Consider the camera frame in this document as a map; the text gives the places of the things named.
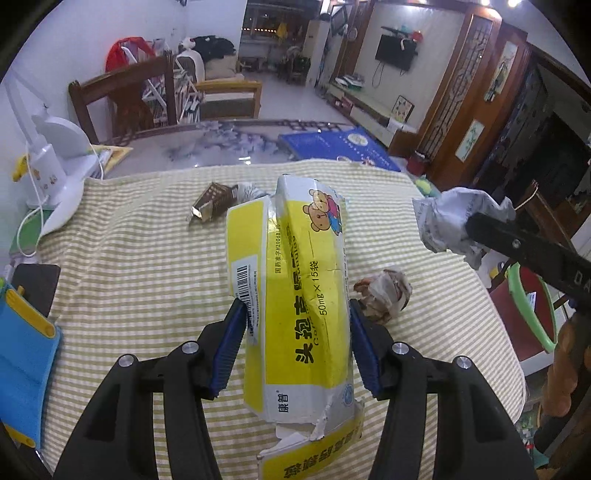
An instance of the chair backrest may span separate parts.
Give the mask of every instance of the chair backrest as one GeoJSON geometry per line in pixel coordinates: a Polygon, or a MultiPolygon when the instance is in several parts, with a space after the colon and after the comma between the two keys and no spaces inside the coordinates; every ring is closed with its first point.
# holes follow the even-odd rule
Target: chair backrest
{"type": "Polygon", "coordinates": [[[80,84],[77,80],[68,85],[68,91],[80,127],[91,143],[99,142],[95,127],[92,124],[88,105],[116,92],[119,89],[142,83],[153,77],[164,75],[166,89],[166,111],[168,124],[177,124],[176,102],[174,97],[173,58],[170,51],[161,57],[154,57],[133,65],[127,65],[112,72],[105,73],[92,80],[80,84]]]}

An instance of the white wall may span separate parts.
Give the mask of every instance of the white wall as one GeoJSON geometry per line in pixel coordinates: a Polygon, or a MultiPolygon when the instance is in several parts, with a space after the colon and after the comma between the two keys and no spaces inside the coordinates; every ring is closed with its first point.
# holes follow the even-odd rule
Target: white wall
{"type": "Polygon", "coordinates": [[[540,50],[544,50],[551,57],[554,57],[565,67],[569,68],[576,76],[581,78],[587,85],[591,85],[585,75],[579,61],[573,52],[542,12],[527,0],[521,2],[517,7],[510,8],[503,1],[493,2],[496,11],[503,20],[528,33],[527,41],[540,50]]]}
{"type": "MultiPolygon", "coordinates": [[[[17,55],[13,67],[24,66],[50,102],[50,112],[76,122],[67,93],[72,80],[84,81],[105,71],[105,58],[119,38],[165,37],[171,46],[186,35],[186,10],[174,0],[63,0],[37,27],[17,55]]],[[[41,107],[28,92],[31,112],[41,107]]],[[[99,139],[110,136],[106,104],[90,107],[99,139]]],[[[11,172],[24,153],[24,137],[0,85],[0,267],[26,211],[11,172]]]]}
{"type": "Polygon", "coordinates": [[[217,35],[240,46],[246,0],[199,0],[187,3],[187,35],[217,35]]]}
{"type": "Polygon", "coordinates": [[[402,95],[415,105],[408,124],[415,128],[420,127],[452,56],[463,20],[464,15],[459,12],[377,4],[355,67],[357,73],[365,76],[363,91],[388,108],[393,108],[398,95],[402,95]],[[375,60],[375,53],[381,36],[388,34],[381,28],[383,25],[391,28],[406,25],[412,30],[420,30],[424,40],[418,46],[418,56],[408,72],[401,76],[399,69],[386,64],[382,82],[379,87],[374,88],[372,77],[379,64],[375,60]]]}

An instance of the checkered tablecloth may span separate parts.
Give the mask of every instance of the checkered tablecloth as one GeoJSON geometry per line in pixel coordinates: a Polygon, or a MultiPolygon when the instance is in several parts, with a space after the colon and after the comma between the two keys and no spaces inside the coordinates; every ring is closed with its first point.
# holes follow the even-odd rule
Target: checkered tablecloth
{"type": "MultiPolygon", "coordinates": [[[[347,200],[349,288],[397,265],[413,285],[408,307],[388,323],[393,337],[424,356],[471,357],[515,421],[525,397],[519,363],[486,290],[457,255],[433,254],[421,243],[411,199],[420,197],[400,174],[360,164],[309,160],[271,166],[194,168],[87,180],[82,203],[64,229],[40,245],[43,262],[61,266],[51,317],[63,340],[44,407],[43,453],[55,465],[74,425],[103,377],[123,353],[139,359],[168,354],[203,327],[222,320],[232,303],[225,221],[187,229],[190,205],[211,181],[252,181],[272,192],[283,173],[316,178],[347,200]]],[[[256,454],[277,442],[273,425],[242,403],[242,347],[228,388],[205,402],[209,434],[225,479],[255,479],[256,454]]],[[[363,388],[363,436],[317,479],[365,479],[379,443],[387,402],[363,388]]],[[[421,479],[431,477],[436,398],[428,401],[421,479]]],[[[155,447],[161,478],[170,478],[162,398],[155,399],[155,447]]]]}

